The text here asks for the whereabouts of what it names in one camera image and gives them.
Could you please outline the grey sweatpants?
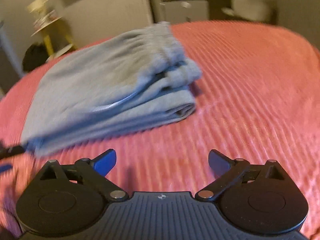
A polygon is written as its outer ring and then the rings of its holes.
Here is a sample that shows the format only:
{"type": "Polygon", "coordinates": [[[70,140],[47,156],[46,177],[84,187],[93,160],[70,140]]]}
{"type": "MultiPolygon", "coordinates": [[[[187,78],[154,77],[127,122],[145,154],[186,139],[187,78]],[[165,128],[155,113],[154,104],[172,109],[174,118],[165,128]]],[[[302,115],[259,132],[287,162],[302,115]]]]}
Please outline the grey sweatpants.
{"type": "Polygon", "coordinates": [[[41,157],[181,121],[195,111],[189,86],[201,75],[169,23],[120,34],[46,72],[27,113],[22,145],[41,157]]]}

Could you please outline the black bag on floor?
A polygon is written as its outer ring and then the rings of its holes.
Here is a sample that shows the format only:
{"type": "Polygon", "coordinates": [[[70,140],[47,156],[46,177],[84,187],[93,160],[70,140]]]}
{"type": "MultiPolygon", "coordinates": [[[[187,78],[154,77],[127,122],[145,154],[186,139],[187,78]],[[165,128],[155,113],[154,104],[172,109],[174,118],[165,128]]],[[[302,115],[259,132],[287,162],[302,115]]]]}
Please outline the black bag on floor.
{"type": "Polygon", "coordinates": [[[45,64],[48,58],[49,54],[44,43],[34,43],[25,52],[22,69],[25,73],[32,72],[37,67],[45,64]]]}

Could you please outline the red ribbed bedspread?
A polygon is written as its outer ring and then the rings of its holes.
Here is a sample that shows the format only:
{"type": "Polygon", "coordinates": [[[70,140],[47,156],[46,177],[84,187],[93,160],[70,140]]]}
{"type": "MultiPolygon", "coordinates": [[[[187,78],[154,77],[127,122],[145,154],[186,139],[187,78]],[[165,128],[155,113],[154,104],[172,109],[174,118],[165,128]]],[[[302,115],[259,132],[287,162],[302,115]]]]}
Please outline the red ribbed bedspread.
{"type": "Polygon", "coordinates": [[[287,29],[247,22],[170,26],[202,75],[190,86],[196,108],[167,125],[92,139],[38,157],[22,145],[27,113],[42,77],[64,56],[20,80],[1,101],[1,141],[25,153],[1,173],[1,239],[319,239],[319,51],[287,29]],[[70,235],[24,231],[16,204],[49,160],[71,165],[116,152],[106,179],[128,193],[91,226],[70,235]],[[299,231],[256,235],[195,194],[218,178],[211,150],[263,165],[276,160],[309,206],[299,231]]]}

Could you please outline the yellow legged side table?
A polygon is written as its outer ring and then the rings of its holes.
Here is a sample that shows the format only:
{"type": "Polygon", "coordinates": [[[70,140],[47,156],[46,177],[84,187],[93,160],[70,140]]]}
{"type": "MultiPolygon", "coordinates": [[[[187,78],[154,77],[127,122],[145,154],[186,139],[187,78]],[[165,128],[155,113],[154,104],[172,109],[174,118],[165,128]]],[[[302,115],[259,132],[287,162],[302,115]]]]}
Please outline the yellow legged side table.
{"type": "Polygon", "coordinates": [[[71,30],[63,17],[44,23],[31,37],[39,36],[48,53],[47,61],[57,59],[78,49],[71,30]]]}

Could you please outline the cream wrapped flower bouquet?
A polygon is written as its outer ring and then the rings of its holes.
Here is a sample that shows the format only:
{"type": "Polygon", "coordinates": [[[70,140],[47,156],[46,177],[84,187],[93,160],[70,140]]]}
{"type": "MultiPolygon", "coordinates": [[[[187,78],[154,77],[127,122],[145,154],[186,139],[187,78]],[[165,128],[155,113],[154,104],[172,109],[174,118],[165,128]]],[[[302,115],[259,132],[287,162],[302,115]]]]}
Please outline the cream wrapped flower bouquet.
{"type": "Polygon", "coordinates": [[[34,0],[27,6],[27,11],[34,18],[35,30],[59,18],[56,10],[49,4],[49,0],[34,0]]]}

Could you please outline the white fluffy chair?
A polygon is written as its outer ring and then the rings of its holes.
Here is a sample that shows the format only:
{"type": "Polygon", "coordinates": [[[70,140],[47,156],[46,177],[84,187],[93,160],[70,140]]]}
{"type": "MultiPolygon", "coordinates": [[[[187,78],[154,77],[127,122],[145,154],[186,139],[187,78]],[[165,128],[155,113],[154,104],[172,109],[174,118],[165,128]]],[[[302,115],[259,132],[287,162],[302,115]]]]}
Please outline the white fluffy chair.
{"type": "Polygon", "coordinates": [[[277,12],[278,0],[231,0],[231,8],[222,12],[231,17],[253,22],[271,22],[277,12]]]}

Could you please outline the grey cabinet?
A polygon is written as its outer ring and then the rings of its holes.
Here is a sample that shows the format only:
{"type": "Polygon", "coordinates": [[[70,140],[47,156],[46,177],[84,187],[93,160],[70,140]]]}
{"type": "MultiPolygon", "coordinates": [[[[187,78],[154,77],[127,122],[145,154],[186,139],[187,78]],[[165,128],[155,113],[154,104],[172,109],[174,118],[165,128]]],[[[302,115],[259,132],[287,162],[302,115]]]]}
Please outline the grey cabinet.
{"type": "Polygon", "coordinates": [[[162,0],[163,21],[171,24],[209,20],[209,5],[206,0],[162,0]]]}

